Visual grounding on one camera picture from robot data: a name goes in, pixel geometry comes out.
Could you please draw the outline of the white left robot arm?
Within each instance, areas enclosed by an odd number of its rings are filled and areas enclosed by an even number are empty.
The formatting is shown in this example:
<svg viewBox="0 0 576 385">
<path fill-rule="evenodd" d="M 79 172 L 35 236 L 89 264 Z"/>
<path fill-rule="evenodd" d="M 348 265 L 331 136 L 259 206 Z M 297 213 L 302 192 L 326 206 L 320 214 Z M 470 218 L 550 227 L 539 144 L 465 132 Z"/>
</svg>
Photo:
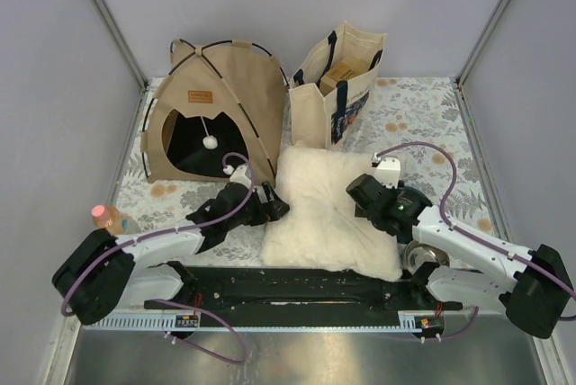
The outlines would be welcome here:
<svg viewBox="0 0 576 385">
<path fill-rule="evenodd" d="M 104 228 L 93 230 L 52 276 L 63 298 L 61 314 L 93 325 L 121 305 L 146 270 L 211 250 L 240 226 L 283 218 L 290 205 L 270 183 L 262 189 L 264 200 L 256 188 L 229 182 L 216 197 L 168 228 L 118 236 Z"/>
</svg>

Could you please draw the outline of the steel pet bowl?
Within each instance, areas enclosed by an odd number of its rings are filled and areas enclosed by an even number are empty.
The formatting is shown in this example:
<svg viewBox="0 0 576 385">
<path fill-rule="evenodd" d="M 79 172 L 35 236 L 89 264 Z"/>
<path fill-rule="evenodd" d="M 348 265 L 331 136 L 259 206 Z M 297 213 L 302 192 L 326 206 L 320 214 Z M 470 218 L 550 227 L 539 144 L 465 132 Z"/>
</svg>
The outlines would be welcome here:
<svg viewBox="0 0 576 385">
<path fill-rule="evenodd" d="M 449 266 L 450 258 L 441 249 L 420 243 L 417 240 L 410 241 L 401 254 L 401 263 L 404 269 L 414 274 L 426 262 Z"/>
</svg>

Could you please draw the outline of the cream fluffy pillow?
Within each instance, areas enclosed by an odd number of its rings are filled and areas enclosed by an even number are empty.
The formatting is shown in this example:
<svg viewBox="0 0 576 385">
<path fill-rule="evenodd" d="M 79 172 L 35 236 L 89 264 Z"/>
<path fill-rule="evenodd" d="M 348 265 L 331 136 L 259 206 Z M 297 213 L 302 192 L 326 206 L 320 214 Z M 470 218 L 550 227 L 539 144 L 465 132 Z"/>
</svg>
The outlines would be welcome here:
<svg viewBox="0 0 576 385">
<path fill-rule="evenodd" d="M 279 159 L 275 191 L 290 209 L 266 225 L 259 257 L 272 267 L 352 270 L 396 282 L 401 261 L 396 238 L 355 216 L 346 188 L 374 171 L 366 153 L 288 147 Z"/>
</svg>

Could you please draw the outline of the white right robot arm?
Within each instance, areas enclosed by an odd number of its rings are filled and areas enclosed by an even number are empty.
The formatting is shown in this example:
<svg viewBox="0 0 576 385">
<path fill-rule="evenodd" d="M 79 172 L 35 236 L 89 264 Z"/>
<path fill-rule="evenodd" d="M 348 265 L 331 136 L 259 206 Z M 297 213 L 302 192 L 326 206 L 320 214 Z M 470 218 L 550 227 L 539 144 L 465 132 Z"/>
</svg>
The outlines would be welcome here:
<svg viewBox="0 0 576 385">
<path fill-rule="evenodd" d="M 356 214 L 376 229 L 400 241 L 432 246 L 470 266 L 452 270 L 446 265 L 427 265 L 426 278 L 409 287 L 416 307 L 430 309 L 442 301 L 499 312 L 540 339 L 549 338 L 563 321 L 575 290 L 554 248 L 530 249 L 484 236 L 450 220 L 422 192 L 405 185 L 383 185 L 372 175 L 358 176 L 346 193 L 356 205 Z"/>
</svg>

